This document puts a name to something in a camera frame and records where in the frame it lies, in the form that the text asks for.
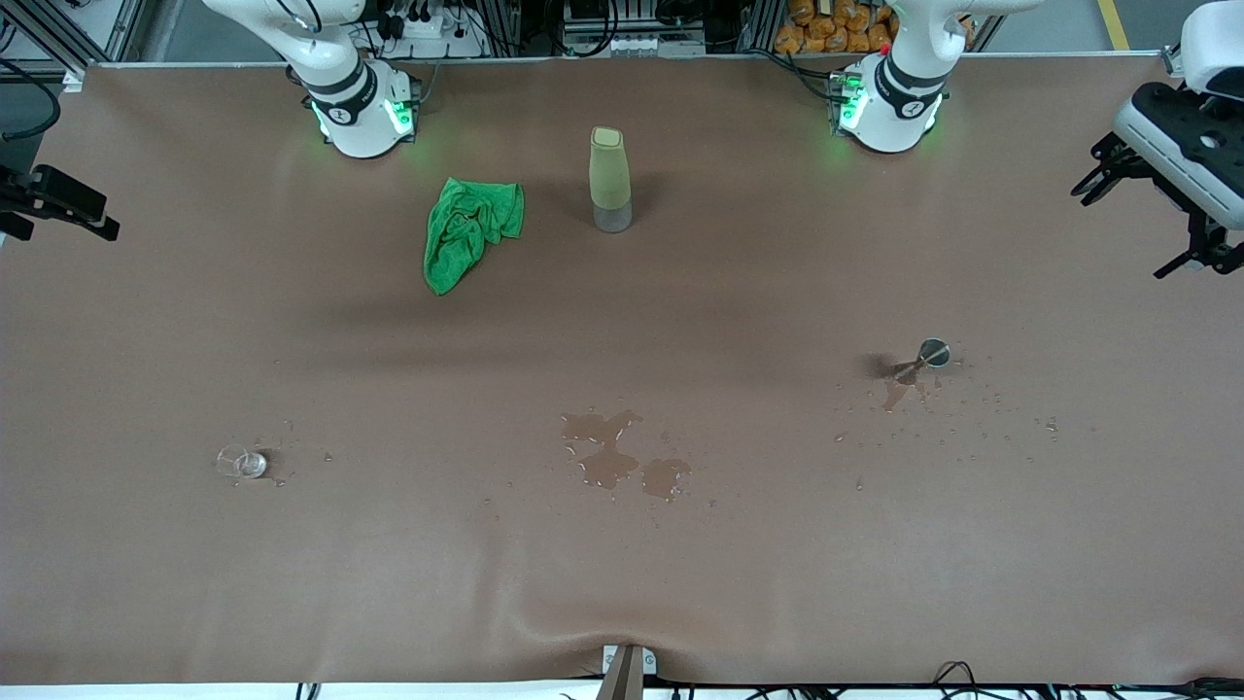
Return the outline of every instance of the clear glass cup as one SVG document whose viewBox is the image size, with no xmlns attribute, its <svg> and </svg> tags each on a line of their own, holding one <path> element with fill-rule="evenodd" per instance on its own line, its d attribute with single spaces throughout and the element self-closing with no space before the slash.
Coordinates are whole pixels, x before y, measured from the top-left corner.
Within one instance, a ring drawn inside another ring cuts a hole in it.
<svg viewBox="0 0 1244 700">
<path fill-rule="evenodd" d="M 216 455 L 216 471 L 233 479 L 259 479 L 267 470 L 267 459 L 241 445 L 229 445 Z"/>
</svg>

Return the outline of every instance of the green cloth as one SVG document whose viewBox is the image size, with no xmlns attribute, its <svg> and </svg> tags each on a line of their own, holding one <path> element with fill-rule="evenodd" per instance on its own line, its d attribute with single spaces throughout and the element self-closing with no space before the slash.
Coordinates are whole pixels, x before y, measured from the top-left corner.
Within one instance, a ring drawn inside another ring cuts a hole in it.
<svg viewBox="0 0 1244 700">
<path fill-rule="evenodd" d="M 484 256 L 484 241 L 522 233 L 522 188 L 449 178 L 428 214 L 423 276 L 437 296 L 449 291 Z"/>
</svg>

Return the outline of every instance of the brown table surface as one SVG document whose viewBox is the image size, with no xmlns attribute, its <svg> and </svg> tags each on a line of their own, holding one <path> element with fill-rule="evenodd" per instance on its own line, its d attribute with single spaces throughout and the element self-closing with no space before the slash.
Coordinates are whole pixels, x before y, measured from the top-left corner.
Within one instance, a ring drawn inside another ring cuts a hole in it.
<svg viewBox="0 0 1244 700">
<path fill-rule="evenodd" d="M 91 71 L 41 160 L 121 240 L 0 255 L 0 680 L 580 675 L 611 642 L 702 683 L 1244 675 L 1242 280 L 1149 276 L 1184 219 L 1147 184 L 1067 195 L 1157 75 L 964 61 L 887 157 L 763 61 L 453 66 L 417 144 L 351 160 L 279 70 Z M 527 215 L 438 298 L 450 175 Z M 870 358 L 931 334 L 963 364 L 884 413 Z M 687 492 L 585 485 L 561 417 L 593 410 Z M 230 441 L 287 484 L 233 487 Z"/>
</svg>

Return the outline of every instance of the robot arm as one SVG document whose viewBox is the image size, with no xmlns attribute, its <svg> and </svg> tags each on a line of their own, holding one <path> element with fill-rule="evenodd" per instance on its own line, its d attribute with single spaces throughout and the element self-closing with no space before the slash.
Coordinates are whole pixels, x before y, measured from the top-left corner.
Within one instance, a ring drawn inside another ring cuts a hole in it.
<svg viewBox="0 0 1244 700">
<path fill-rule="evenodd" d="M 967 45 L 960 12 L 1006 15 L 1044 0 L 891 0 L 899 17 L 889 53 L 847 68 L 858 87 L 835 107 L 840 131 L 884 153 L 906 150 L 933 127 L 942 87 Z"/>
<path fill-rule="evenodd" d="M 346 24 L 363 0 L 204 0 L 280 53 L 311 94 L 320 131 L 338 150 L 372 158 L 414 137 L 411 76 L 363 60 Z M 305 4 L 306 12 L 290 4 Z"/>
<path fill-rule="evenodd" d="M 1149 179 L 1188 214 L 1188 249 L 1159 267 L 1229 274 L 1244 266 L 1244 0 L 1208 2 L 1183 24 L 1187 82 L 1142 85 L 1092 147 L 1098 160 L 1071 190 L 1090 205 L 1122 179 Z"/>
</svg>

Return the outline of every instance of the bottle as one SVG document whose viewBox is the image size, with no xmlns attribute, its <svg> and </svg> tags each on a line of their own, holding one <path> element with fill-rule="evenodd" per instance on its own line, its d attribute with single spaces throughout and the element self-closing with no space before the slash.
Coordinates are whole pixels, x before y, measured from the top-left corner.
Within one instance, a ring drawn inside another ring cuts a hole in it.
<svg viewBox="0 0 1244 700">
<path fill-rule="evenodd" d="M 626 160 L 621 131 L 605 126 L 592 129 L 587 180 L 596 228 L 618 233 L 631 225 L 631 165 Z"/>
</svg>

